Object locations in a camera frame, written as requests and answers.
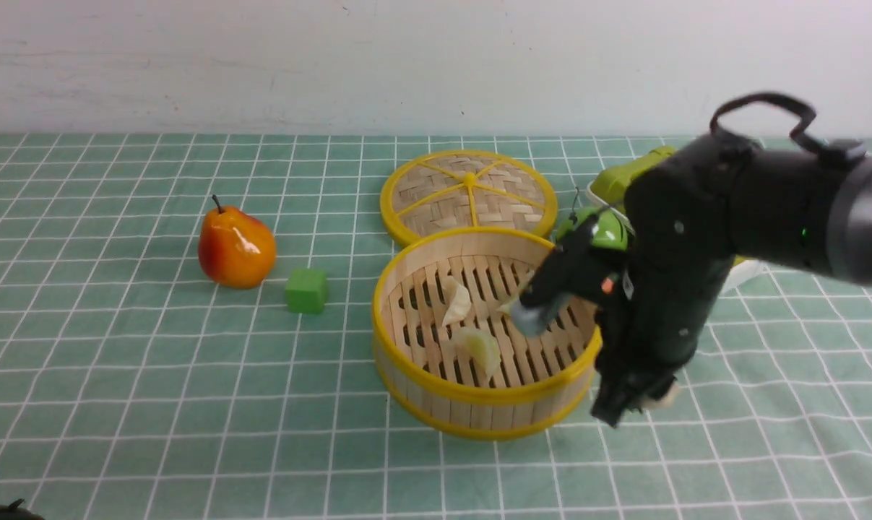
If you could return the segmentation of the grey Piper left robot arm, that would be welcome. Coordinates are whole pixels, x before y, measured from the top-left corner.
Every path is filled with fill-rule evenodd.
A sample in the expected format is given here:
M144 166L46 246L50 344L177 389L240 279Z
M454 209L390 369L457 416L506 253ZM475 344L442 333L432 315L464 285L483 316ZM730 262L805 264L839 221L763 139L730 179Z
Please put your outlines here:
M8 504L0 503L0 520L45 520L45 517L25 508L24 503L24 499L17 499Z

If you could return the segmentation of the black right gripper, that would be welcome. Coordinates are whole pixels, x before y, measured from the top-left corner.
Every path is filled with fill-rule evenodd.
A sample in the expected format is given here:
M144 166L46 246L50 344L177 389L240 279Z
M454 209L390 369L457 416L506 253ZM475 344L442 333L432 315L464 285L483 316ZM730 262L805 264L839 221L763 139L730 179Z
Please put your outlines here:
M590 408L612 428L627 412L673 405L675 375L694 357L735 261L726 198L713 186L720 145L705 134L676 149L635 178L623 198L634 229L621 283L627 301L597 314L601 381Z

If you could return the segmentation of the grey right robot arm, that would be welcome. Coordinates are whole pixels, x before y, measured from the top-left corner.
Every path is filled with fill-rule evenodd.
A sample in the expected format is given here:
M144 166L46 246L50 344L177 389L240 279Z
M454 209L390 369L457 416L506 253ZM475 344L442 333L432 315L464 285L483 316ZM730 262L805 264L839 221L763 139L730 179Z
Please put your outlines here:
M872 286L872 157L859 142L767 150L706 134L638 175L623 205L634 240L618 300L601 306L591 409L611 427L669 391L737 257Z

